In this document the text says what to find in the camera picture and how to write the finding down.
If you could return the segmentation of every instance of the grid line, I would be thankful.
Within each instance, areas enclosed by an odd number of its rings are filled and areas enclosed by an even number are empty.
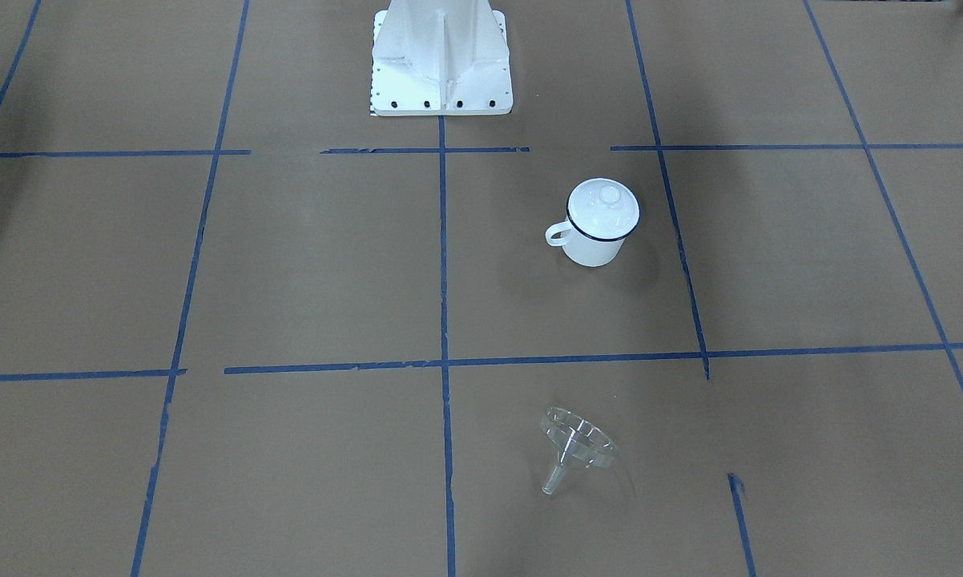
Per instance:
[[[445,212],[445,116],[438,117],[438,218],[440,218],[440,295],[441,295],[441,371],[442,371],[442,445],[445,449],[445,562],[448,577],[457,574],[457,540],[453,529],[453,423],[449,408],[449,299],[446,276]]]
[[[745,483],[735,474],[727,474],[727,484],[731,486],[731,503],[734,504],[735,518],[738,519],[738,534],[741,536],[741,548],[745,554],[745,566],[748,577],[755,577],[755,561],[752,558],[752,544],[748,540],[748,526],[745,525],[745,511],[741,507],[742,496],[745,495]]]
[[[15,78],[15,71],[19,68],[19,62],[22,61],[22,54],[25,52],[26,44],[30,42],[32,29],[34,29],[34,24],[36,23],[36,14],[39,14],[39,4],[41,4],[41,0],[36,0],[34,7],[32,7],[30,21],[26,23],[26,29],[22,33],[22,40],[19,43],[18,49],[15,51],[15,58],[12,59],[12,66],[8,69],[8,75],[5,76],[5,83],[1,86],[0,112],[1,105],[5,103],[5,96],[8,95],[8,88],[12,85],[12,79]]]
[[[877,150],[963,150],[963,143],[871,143]],[[614,145],[612,152],[719,150],[862,150],[862,143],[703,143],[703,145]]]
[[[954,349],[963,349],[963,343],[949,343]],[[749,357],[814,357],[814,355],[869,354],[895,352],[941,351],[943,343],[916,343],[896,345],[858,345],[847,347],[804,347],[773,349],[733,349],[708,350],[709,358],[749,358]],[[491,366],[491,365],[559,365],[574,362],[621,362],[621,361],[680,361],[680,359],[702,358],[702,351],[675,351],[622,354],[578,354],[561,357],[475,357],[418,359],[418,361],[379,361],[379,362],[330,362],[330,364],[307,365],[243,365],[228,366],[225,375],[260,375],[261,373],[323,373],[334,370],[379,370],[379,369],[427,369],[434,366]]]
[[[484,154],[530,152],[527,146],[493,147],[328,147],[320,154]]]
[[[203,231],[207,226],[208,208],[211,204],[211,196],[214,192],[215,177],[218,172],[218,161],[221,158],[222,142],[225,139],[225,125],[228,123],[229,103],[232,102],[232,88],[236,84],[236,70],[240,65],[240,52],[243,50],[244,29],[247,25],[247,14],[250,11],[250,0],[243,0],[243,12],[240,14],[239,30],[236,32],[236,44],[232,49],[232,68],[229,69],[228,81],[225,84],[225,96],[222,102],[221,117],[218,121],[218,135],[215,138],[214,154],[211,157],[211,169],[208,172],[208,183],[203,191],[203,207],[200,209],[199,225],[196,228],[196,240],[193,244],[193,257],[189,265],[189,277],[186,281],[186,292],[182,300],[182,312],[179,317],[179,332],[175,342],[175,350],[171,355],[171,373],[167,378],[167,386],[164,387],[164,403],[162,405],[162,417],[160,417],[160,428],[158,435],[158,457],[155,465],[151,468],[151,476],[147,482],[146,498],[143,504],[143,514],[140,518],[140,529],[136,536],[136,551],[133,554],[132,577],[139,577],[140,566],[143,562],[143,548],[146,545],[147,528],[151,522],[151,511],[153,501],[155,501],[155,491],[158,488],[158,475],[160,463],[162,463],[164,451],[164,439],[167,435],[167,425],[169,425],[169,405],[171,397],[175,393],[176,377],[178,376],[179,362],[182,357],[182,346],[186,337],[186,322],[189,318],[189,306],[193,299],[193,286],[196,284],[196,271],[199,267],[200,249],[203,247]]]
[[[653,139],[656,141],[656,154],[660,161],[660,175],[663,178],[663,189],[667,196],[667,206],[671,209],[671,222],[675,227],[677,240],[677,255],[680,258],[680,268],[684,271],[684,281],[687,282],[687,296],[691,301],[691,321],[695,324],[695,337],[699,341],[699,352],[702,354],[702,369],[709,379],[709,356],[706,354],[706,337],[702,334],[702,319],[699,317],[699,303],[695,298],[695,286],[691,284],[691,271],[687,267],[687,256],[684,255],[684,239],[680,233],[680,222],[677,220],[677,207],[671,176],[667,172],[667,159],[663,154],[663,142],[660,139],[660,127],[656,122],[656,109],[653,106],[653,92],[649,88],[649,77],[646,76],[646,59],[642,56],[642,45],[639,42],[639,29],[635,25],[635,10],[631,7],[631,0],[624,0],[627,7],[627,19],[631,24],[631,40],[635,44],[635,57],[639,60],[639,73],[642,76],[642,88],[646,92],[646,107],[649,109],[649,122],[653,128]]]
[[[248,147],[230,147],[229,149],[178,149],[178,150],[70,150],[70,151],[34,151],[34,152],[0,152],[0,158],[122,158],[144,156],[248,156],[253,151]]]
[[[963,397],[963,376],[962,370],[959,369],[958,360],[955,358],[955,353],[953,347],[948,342],[948,337],[944,331],[944,326],[941,324],[941,319],[937,314],[937,307],[933,305],[933,299],[931,298],[931,293],[927,289],[927,284],[924,282],[924,275],[918,266],[917,259],[913,255],[913,249],[909,246],[909,240],[905,235],[905,231],[902,229],[902,223],[898,219],[898,215],[895,212],[895,204],[891,201],[891,196],[888,194],[888,187],[884,185],[884,178],[880,175],[880,169],[877,168],[876,160],[873,158],[873,152],[870,150],[870,143],[866,139],[866,134],[863,132],[862,125],[859,122],[859,116],[856,114],[855,108],[852,106],[852,99],[848,97],[848,91],[844,88],[844,82],[841,81],[841,76],[837,72],[837,65],[834,63],[833,56],[830,55],[830,49],[827,47],[827,41],[823,37],[823,31],[820,29],[820,24],[817,22],[816,15],[812,12],[812,7],[808,0],[803,0],[803,5],[805,7],[805,12],[810,18],[812,23],[812,29],[816,32],[817,39],[820,41],[820,47],[823,49],[823,54],[826,56],[827,65],[830,66],[830,72],[834,76],[834,80],[837,81],[837,87],[840,89],[841,98],[844,99],[844,105],[848,108],[848,116],[852,118],[852,124],[855,125],[856,133],[859,135],[859,142],[862,143],[863,153],[866,154],[866,160],[869,161],[870,169],[873,171],[873,178],[876,179],[876,185],[880,188],[880,194],[884,197],[884,205],[888,208],[888,214],[891,216],[892,225],[895,227],[896,233],[898,233],[898,240],[902,243],[902,249],[905,252],[905,258],[909,262],[909,266],[913,268],[913,275],[917,279],[917,284],[920,285],[920,291],[924,297],[925,303],[927,303],[927,310],[929,310],[929,315],[933,321],[933,327],[937,329],[938,336],[941,339],[941,344],[943,345],[945,354],[948,357],[948,362],[951,365],[951,369],[955,373],[955,380],[958,380],[958,387],[962,391]]]
[[[177,375],[184,375],[186,369],[175,369]],[[173,369],[142,370],[83,370],[72,373],[1,373],[0,383],[22,381],[81,381],[90,379],[135,379],[135,377],[169,377]]]

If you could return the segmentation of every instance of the lid knob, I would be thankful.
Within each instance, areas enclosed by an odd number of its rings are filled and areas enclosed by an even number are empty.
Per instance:
[[[599,200],[603,204],[617,204],[620,201],[620,191],[616,187],[605,186],[599,190]]]

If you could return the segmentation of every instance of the blue rim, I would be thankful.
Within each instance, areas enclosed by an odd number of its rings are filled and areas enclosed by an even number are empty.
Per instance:
[[[639,219],[635,220],[635,226],[631,227],[631,230],[625,232],[617,238],[599,238],[598,236],[592,236],[591,234],[581,230],[581,227],[578,226],[578,223],[574,222],[574,217],[570,215],[570,198],[566,200],[566,219],[570,220],[570,226],[573,226],[574,230],[580,232],[583,236],[598,242],[616,242],[618,240],[624,240],[624,238],[631,236],[632,232],[635,232],[635,229],[639,227],[639,223],[642,222],[642,213],[639,213]]]

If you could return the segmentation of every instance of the clear plastic funnel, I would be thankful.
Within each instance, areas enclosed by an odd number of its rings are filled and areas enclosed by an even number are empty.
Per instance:
[[[605,469],[613,464],[617,446],[613,439],[594,424],[567,409],[551,406],[542,418],[542,430],[549,441],[556,445],[556,463],[542,492],[552,495],[563,481],[571,459],[577,459],[585,468]]]

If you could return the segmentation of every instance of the mug lid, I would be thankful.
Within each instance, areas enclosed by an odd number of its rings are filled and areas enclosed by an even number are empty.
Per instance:
[[[592,240],[621,240],[639,226],[639,201],[617,180],[585,180],[566,200],[566,218]]]

